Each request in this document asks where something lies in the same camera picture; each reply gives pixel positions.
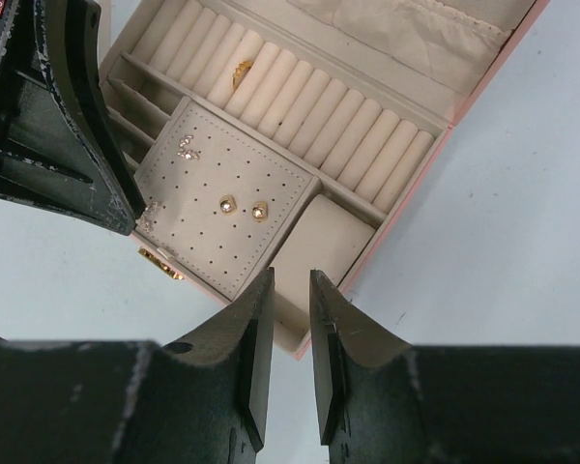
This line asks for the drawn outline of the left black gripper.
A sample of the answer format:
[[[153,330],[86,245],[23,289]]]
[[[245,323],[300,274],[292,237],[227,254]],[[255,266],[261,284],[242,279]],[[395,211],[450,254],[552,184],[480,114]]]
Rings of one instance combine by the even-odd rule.
[[[145,203],[100,88],[94,1],[0,1],[0,199],[129,235]]]

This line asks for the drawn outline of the small gold earring front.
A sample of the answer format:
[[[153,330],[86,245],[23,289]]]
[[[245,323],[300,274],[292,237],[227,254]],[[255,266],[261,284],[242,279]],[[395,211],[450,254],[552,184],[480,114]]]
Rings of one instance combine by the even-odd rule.
[[[256,201],[251,206],[251,216],[256,222],[263,222],[268,218],[269,208],[266,201]]]

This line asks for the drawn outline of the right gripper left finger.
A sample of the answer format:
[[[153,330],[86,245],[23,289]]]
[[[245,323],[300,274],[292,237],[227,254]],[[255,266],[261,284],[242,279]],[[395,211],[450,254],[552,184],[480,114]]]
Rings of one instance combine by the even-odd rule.
[[[252,463],[275,272],[166,345],[0,338],[0,463]]]

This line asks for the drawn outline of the pink jewelry box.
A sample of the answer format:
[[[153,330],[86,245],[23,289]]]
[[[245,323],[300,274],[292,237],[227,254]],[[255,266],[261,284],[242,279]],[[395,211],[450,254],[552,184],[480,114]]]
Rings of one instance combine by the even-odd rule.
[[[375,255],[452,130],[542,1],[142,1],[101,89],[144,200],[140,253],[225,304],[273,267],[324,195],[375,229]],[[176,155],[192,135],[199,160]],[[266,201],[256,222],[251,206]],[[275,343],[300,358],[305,332]]]

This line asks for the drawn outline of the beige ring cushion block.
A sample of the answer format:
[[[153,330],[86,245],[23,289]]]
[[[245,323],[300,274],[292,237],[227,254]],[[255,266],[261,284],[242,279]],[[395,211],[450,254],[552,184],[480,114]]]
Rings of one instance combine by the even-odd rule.
[[[310,272],[320,270],[340,283],[374,232],[328,197],[314,197],[272,262],[277,320],[292,331],[307,331]]]

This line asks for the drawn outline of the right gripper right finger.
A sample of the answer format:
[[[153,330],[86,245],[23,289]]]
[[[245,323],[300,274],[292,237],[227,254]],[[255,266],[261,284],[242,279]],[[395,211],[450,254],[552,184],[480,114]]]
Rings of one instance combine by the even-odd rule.
[[[309,283],[333,463],[580,463],[580,346],[413,345],[323,272]]]

